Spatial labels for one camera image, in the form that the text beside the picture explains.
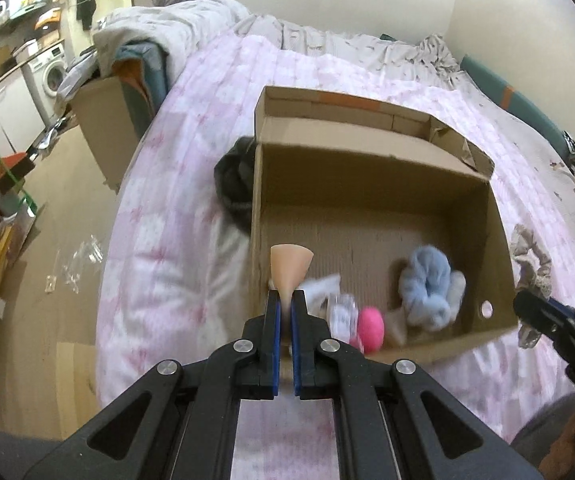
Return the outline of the beige brown scrunchie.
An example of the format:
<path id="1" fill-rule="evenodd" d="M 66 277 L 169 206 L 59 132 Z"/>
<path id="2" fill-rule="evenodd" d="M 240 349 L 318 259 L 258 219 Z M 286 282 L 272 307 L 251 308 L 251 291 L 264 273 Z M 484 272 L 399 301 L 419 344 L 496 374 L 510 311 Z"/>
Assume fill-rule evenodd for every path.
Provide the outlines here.
<path id="1" fill-rule="evenodd" d="M 511 235 L 510 254 L 515 271 L 515 295 L 519 290 L 527 289 L 543 299 L 549 299 L 552 294 L 552 259 L 535 232 L 523 224 L 517 224 Z M 540 336 L 521 323 L 519 346 L 523 349 L 534 348 Z"/>

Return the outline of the pink makeup sponge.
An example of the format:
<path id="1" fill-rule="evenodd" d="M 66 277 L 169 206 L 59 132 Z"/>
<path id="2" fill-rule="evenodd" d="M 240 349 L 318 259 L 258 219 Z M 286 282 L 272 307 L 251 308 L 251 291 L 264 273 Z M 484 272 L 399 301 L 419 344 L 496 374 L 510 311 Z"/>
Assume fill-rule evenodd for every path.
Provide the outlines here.
<path id="1" fill-rule="evenodd" d="M 356 335 L 350 343 L 363 354 L 381 350 L 385 339 L 383 314 L 376 307 L 364 307 L 358 313 Z"/>

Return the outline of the light blue fluffy sock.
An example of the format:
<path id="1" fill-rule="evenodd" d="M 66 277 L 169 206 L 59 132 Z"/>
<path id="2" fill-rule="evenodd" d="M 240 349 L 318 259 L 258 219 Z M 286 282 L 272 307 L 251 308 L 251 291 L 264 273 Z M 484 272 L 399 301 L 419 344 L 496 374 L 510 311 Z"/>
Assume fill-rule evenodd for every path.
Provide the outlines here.
<path id="1" fill-rule="evenodd" d="M 414 249 L 400 273 L 398 292 L 409 326 L 425 332 L 444 330 L 457 318 L 466 289 L 461 271 L 432 245 Z"/>

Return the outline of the clear plastic packet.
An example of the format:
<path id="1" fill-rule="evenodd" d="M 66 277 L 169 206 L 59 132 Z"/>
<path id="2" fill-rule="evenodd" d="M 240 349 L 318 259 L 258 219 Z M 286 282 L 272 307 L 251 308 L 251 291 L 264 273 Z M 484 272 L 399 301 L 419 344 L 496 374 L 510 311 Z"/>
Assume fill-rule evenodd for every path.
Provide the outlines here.
<path id="1" fill-rule="evenodd" d="M 357 338 L 359 310 L 350 294 L 334 294 L 327 297 L 327 325 L 333 338 L 350 344 Z"/>

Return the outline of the white sock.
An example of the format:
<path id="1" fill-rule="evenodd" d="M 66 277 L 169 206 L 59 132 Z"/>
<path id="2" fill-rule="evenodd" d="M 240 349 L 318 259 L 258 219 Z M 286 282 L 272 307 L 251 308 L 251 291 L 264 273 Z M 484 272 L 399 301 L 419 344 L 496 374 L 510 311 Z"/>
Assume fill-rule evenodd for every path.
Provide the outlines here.
<path id="1" fill-rule="evenodd" d="M 330 274 L 324 278 L 309 278 L 301 283 L 297 289 L 304 292 L 308 313 L 321 316 L 323 305 L 329 297 L 341 292 L 341 275 Z"/>

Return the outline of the pink patterned quilt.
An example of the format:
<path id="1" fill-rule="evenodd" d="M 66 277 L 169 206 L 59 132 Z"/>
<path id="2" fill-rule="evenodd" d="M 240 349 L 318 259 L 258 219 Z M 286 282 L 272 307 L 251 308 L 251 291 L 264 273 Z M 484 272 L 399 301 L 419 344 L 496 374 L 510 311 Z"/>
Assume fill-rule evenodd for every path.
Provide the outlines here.
<path id="1" fill-rule="evenodd" d="M 539 133 L 493 105 L 432 40 L 394 76 L 337 55 L 283 50 L 227 32 L 193 53 L 120 191 L 97 320 L 97 389 L 109 404 L 156 362 L 193 362 L 250 315 L 248 236 L 219 202 L 218 159 L 252 131 L 268 84 L 330 90 L 428 112 L 493 159 L 505 232 L 530 229 L 552 262 L 553 296 L 575 306 L 575 180 Z"/>

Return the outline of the open cardboard box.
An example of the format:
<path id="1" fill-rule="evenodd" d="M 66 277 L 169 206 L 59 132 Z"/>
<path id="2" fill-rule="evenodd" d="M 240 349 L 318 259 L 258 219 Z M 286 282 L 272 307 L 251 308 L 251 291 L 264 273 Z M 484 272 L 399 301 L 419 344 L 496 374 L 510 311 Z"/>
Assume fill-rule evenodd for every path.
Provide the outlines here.
<path id="1" fill-rule="evenodd" d="M 255 110 L 250 310 L 263 312 L 270 249 L 313 253 L 361 306 L 400 304 L 398 279 L 432 245 L 466 279 L 455 323 L 385 344 L 381 362 L 453 358 L 511 332 L 514 278 L 490 179 L 493 162 L 434 116 L 321 90 L 266 87 Z"/>

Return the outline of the clear plastic packaging on floor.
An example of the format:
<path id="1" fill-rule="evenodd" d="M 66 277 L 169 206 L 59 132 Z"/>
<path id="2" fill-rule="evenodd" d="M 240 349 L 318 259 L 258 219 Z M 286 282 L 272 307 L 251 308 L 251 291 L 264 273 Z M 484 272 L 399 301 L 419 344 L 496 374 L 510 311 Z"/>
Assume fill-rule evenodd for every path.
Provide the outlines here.
<path id="1" fill-rule="evenodd" d="M 64 288 L 78 295 L 85 278 L 96 275 L 103 261 L 102 244 L 94 234 L 87 236 L 71 252 L 58 249 L 51 271 L 46 276 L 44 292 L 50 295 L 58 288 Z"/>

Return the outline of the black cloth bundle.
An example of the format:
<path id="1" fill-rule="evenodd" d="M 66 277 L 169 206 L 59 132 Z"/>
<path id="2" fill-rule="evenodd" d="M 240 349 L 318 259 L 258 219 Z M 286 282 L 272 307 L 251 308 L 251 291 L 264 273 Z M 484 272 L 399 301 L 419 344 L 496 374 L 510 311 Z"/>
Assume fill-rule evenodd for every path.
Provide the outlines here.
<path id="1" fill-rule="evenodd" d="M 254 136 L 241 136 L 214 168 L 219 203 L 245 234 L 252 230 L 255 153 Z"/>

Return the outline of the brown cardboard bedside box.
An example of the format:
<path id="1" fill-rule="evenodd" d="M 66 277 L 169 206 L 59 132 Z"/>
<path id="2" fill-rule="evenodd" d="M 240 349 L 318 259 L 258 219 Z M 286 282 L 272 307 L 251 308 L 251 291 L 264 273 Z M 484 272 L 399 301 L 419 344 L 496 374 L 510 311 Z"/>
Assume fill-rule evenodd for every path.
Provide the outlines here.
<path id="1" fill-rule="evenodd" d="M 120 192 L 132 157 L 156 113 L 138 90 L 117 77 L 88 81 L 76 92 L 71 107 L 105 184 Z"/>

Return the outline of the white kitchen cabinet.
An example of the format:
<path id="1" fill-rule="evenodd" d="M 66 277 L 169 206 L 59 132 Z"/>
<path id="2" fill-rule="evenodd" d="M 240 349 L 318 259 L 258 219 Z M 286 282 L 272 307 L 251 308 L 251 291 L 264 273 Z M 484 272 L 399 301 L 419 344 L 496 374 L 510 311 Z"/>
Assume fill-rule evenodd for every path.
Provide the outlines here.
<path id="1" fill-rule="evenodd" d="M 22 70 L 0 79 L 0 156 L 28 150 L 46 126 Z"/>

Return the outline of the white washing machine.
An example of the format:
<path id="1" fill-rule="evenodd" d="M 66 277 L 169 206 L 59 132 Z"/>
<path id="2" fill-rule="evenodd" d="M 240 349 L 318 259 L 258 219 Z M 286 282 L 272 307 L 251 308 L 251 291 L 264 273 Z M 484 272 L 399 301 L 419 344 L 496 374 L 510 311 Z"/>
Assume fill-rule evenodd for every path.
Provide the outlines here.
<path id="1" fill-rule="evenodd" d="M 23 65 L 22 73 L 41 119 L 46 126 L 52 126 L 59 117 L 56 94 L 67 73 L 63 41 L 33 54 Z"/>

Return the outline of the grey white blanket pile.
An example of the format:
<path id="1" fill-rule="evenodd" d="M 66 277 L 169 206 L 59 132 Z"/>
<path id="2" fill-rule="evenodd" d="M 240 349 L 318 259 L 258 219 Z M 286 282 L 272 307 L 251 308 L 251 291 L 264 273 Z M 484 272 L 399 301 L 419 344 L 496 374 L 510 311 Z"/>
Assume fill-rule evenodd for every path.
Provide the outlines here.
<path id="1" fill-rule="evenodd" d="M 191 0 L 171 6 L 129 6 L 112 11 L 94 32 L 100 73 L 112 75 L 118 50 L 152 42 L 167 55 L 164 73 L 171 84 L 184 76 L 187 65 L 206 64 L 204 74 L 216 80 L 216 52 L 196 56 L 208 45 L 252 15 L 237 0 Z"/>

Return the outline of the green handled mop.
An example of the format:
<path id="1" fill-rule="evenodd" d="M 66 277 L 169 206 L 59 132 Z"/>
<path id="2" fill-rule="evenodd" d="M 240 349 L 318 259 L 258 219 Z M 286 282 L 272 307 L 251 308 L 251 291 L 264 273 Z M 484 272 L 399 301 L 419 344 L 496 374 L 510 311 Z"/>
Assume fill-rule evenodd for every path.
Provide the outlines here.
<path id="1" fill-rule="evenodd" d="M 21 182 L 21 180 L 15 177 L 15 174 L 13 173 L 11 167 L 3 160 L 3 157 L 1 155 L 0 155 L 0 167 L 3 169 L 4 174 L 13 182 L 13 184 L 21 192 L 21 194 L 24 197 L 23 202 L 26 203 L 28 208 L 30 208 L 30 212 L 34 216 L 37 216 L 38 206 L 34 201 L 33 196 L 31 196 L 30 193 L 26 191 L 26 189 L 24 188 L 24 184 Z"/>

